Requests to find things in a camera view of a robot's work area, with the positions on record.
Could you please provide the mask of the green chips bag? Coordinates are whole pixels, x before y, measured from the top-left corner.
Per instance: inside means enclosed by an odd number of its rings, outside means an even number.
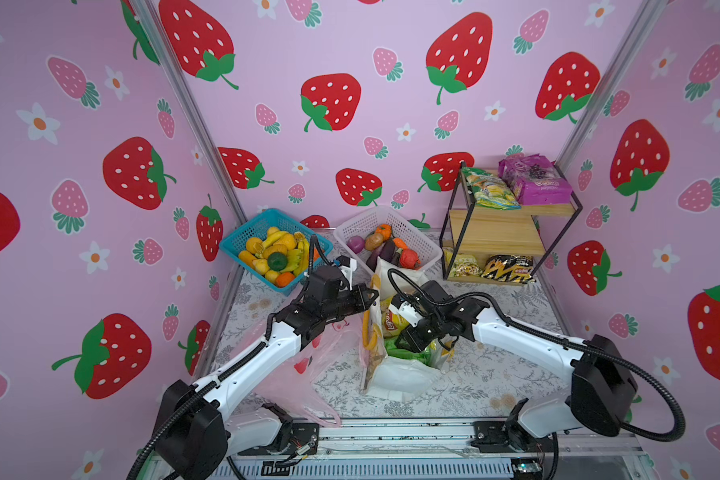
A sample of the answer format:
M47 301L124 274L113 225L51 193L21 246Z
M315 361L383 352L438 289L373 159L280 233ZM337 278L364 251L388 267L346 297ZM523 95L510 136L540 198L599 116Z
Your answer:
M439 353L435 342L432 342L422 352L412 352L404 348L397 347L396 340L397 337L386 338L384 340L384 348L389 356L402 360L415 360L430 368L437 368Z

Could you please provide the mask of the white paper grocery bag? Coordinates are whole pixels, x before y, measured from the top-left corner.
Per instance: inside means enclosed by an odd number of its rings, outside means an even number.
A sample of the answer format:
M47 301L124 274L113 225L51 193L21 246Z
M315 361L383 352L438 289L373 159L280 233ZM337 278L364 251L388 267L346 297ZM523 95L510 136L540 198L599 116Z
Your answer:
M396 290L388 271L394 265L378 260L370 287L379 298L364 313L362 357L365 380L362 392L368 396L397 402L408 402L435 386L454 356L436 340L425 350L411 352L399 348L396 341L409 323L390 310Z

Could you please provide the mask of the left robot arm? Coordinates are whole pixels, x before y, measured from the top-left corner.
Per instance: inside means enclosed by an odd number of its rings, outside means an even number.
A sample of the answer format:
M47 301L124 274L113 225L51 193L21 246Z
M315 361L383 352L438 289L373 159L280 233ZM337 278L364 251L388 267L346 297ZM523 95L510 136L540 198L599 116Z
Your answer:
M267 317L256 342L194 383L178 380L166 390L152 436L127 477L138 478L157 454L172 468L170 479L208 478L228 456L234 434L225 423L241 400L328 324L363 313L378 299L378 290L350 285L340 267L318 267L294 300Z

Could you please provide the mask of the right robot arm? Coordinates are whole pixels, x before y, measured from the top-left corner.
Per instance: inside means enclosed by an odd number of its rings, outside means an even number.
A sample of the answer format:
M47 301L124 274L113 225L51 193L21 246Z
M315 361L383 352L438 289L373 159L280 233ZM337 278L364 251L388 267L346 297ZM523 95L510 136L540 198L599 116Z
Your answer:
M400 287L391 310L408 325L396 345L419 352L435 340L458 337L509 351L565 380L565 388L515 407L508 419L534 438L576 428L605 437L621 431L657 442L673 442L686 430L682 408L658 379L624 359L615 344L596 335L590 340L536 328L503 312L489 294L473 291L453 297L436 281ZM644 380L666 403L673 419L667 432L653 432L632 425L626 416Z

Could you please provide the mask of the pink plastic grocery bag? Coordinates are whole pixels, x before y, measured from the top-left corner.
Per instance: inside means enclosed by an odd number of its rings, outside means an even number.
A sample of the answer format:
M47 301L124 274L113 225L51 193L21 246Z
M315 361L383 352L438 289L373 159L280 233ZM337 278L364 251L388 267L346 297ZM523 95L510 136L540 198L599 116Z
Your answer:
M234 412L252 412L263 403L274 403L293 418L324 427L341 426L339 414L317 393L314 383L345 353L357 350L361 343L361 325L360 315L328 325L317 339L277 367L244 397Z

